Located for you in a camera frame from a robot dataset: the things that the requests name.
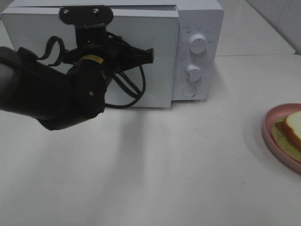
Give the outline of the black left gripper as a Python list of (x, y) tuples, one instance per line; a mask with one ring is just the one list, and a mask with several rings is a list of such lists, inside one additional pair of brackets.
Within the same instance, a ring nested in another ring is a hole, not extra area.
[(65, 50), (62, 62), (70, 89), (107, 89), (117, 73), (152, 64), (154, 49), (139, 49), (118, 42), (89, 42)]

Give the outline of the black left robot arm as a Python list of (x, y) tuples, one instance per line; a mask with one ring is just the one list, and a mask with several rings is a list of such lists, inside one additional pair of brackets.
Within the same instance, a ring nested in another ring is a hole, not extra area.
[(42, 57), (32, 51), (0, 49), (0, 108), (36, 119), (48, 130), (61, 130), (93, 119), (105, 108), (125, 109), (144, 95), (126, 71), (154, 60), (153, 49), (125, 41), (89, 43), (68, 51), (59, 43), (59, 56), (49, 65), (52, 37)]

